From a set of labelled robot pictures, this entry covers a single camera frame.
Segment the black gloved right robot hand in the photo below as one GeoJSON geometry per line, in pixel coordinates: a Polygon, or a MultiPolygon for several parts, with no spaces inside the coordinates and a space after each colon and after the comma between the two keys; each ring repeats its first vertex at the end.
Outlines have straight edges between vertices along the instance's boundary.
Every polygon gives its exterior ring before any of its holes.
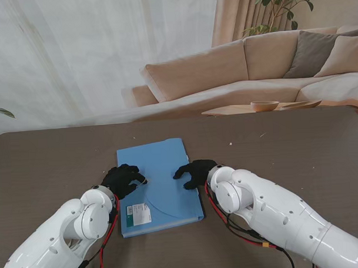
{"type": "Polygon", "coordinates": [[[205,184],[209,172],[216,166],[217,163],[214,160],[194,160],[187,165],[179,167],[173,178],[180,179],[185,173],[188,173],[191,179],[184,184],[184,188],[186,190],[196,189],[198,186],[205,184]]]}

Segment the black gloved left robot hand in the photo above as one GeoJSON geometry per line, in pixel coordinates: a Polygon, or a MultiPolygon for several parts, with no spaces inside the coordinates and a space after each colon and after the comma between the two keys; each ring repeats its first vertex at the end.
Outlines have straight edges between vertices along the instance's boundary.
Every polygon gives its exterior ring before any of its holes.
{"type": "Polygon", "coordinates": [[[131,194],[137,188],[138,181],[141,184],[147,184],[146,178],[139,173],[137,166],[122,164],[119,167],[113,167],[104,177],[101,185],[107,187],[122,200],[125,196],[131,194]]]}

